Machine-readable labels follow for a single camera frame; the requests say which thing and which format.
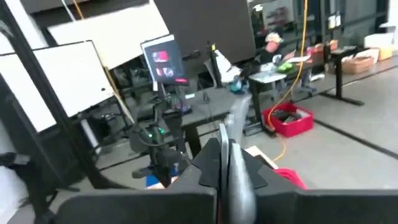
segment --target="whiteboard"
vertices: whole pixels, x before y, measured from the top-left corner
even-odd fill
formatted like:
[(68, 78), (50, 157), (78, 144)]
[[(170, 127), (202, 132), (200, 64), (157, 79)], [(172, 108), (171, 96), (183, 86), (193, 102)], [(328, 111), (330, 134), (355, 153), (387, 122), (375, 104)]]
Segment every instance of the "whiteboard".
[[(34, 54), (69, 117), (113, 95), (92, 42), (34, 50)], [(55, 125), (16, 54), (0, 56), (0, 73), (37, 132)]]
[(57, 44), (93, 40), (104, 66), (109, 69), (142, 55), (142, 42), (169, 34), (153, 0), (48, 30)]

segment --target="concrete floor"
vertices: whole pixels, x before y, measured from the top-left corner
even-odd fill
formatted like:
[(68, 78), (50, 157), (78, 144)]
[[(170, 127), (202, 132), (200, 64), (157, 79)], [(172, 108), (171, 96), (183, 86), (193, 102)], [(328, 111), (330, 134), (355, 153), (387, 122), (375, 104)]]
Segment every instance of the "concrete floor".
[[(373, 70), (398, 65), (397, 58), (378, 63)], [(316, 96), (299, 104), (312, 110), (315, 117), (332, 125), (338, 126), (352, 134), (357, 134), (380, 144), (392, 151), (395, 147), (398, 121), (394, 115), (398, 113), (397, 92), (398, 70), (380, 73), (373, 77), (358, 81), (344, 87), (345, 95), (363, 100), (366, 105), (358, 108), (342, 102)], [(370, 75), (364, 73), (355, 76), (345, 76), (344, 83)], [(335, 76), (327, 75), (323, 81), (316, 82), (319, 91), (334, 87)], [(207, 124), (198, 128), (199, 133), (214, 129), (217, 124)], [(201, 137), (204, 144), (212, 134)], [(301, 135), (284, 140), (287, 144), (285, 156), (276, 163), (279, 167), (294, 169), (309, 189), (396, 189), (398, 180), (392, 178), (398, 170), (398, 161), (376, 152), (352, 139), (342, 136), (323, 126), (314, 124), (314, 128)], [(282, 151), (282, 145), (277, 139), (270, 139), (264, 133), (259, 133), (243, 139), (242, 147), (257, 146), (270, 158), (275, 158)], [(134, 157), (128, 142), (119, 142), (111, 153), (104, 155), (97, 163), (104, 168), (116, 162)], [(102, 171), (107, 178), (137, 189), (144, 189), (145, 180), (133, 179), (134, 169), (148, 165), (149, 158), (143, 157)], [(92, 187), (87, 180), (75, 186), (81, 192), (90, 192)], [(73, 193), (61, 191), (51, 204), (51, 209), (57, 211), (60, 204), (70, 198)], [(10, 220), (9, 224), (32, 223), (33, 214), (29, 206), (21, 208)]]

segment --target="green object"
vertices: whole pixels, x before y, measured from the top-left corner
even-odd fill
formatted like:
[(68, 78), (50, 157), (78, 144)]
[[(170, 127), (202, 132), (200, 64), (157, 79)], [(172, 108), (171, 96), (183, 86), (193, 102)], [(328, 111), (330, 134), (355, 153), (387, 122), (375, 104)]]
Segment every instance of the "green object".
[(291, 63), (287, 63), (287, 62), (283, 63), (276, 69), (276, 71), (280, 72), (280, 73), (287, 73), (291, 70), (293, 70), (293, 65)]

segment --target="screen display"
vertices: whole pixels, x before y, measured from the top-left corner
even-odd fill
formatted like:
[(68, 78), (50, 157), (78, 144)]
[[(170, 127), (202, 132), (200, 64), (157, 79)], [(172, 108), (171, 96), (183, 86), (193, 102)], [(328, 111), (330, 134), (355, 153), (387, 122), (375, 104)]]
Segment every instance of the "screen display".
[(163, 84), (188, 85), (174, 35), (141, 44), (152, 79)]

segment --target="red bin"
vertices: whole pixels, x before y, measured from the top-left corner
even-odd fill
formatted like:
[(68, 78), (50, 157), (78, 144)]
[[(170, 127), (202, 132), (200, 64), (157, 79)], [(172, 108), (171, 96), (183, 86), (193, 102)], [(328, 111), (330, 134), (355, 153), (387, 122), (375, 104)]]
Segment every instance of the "red bin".
[[(282, 103), (281, 105), (277, 106), (275, 110), (285, 110), (289, 112), (297, 112), (297, 110), (299, 110), (302, 111), (302, 113), (308, 114), (308, 116), (304, 116), (303, 118), (289, 123), (283, 123), (278, 118), (271, 116), (271, 123), (274, 125), (275, 130), (287, 138), (303, 133), (313, 128), (313, 113), (306, 109), (298, 107), (293, 103)], [(267, 120), (270, 111), (271, 109), (264, 110), (262, 112), (264, 124), (266, 125), (268, 125)]]

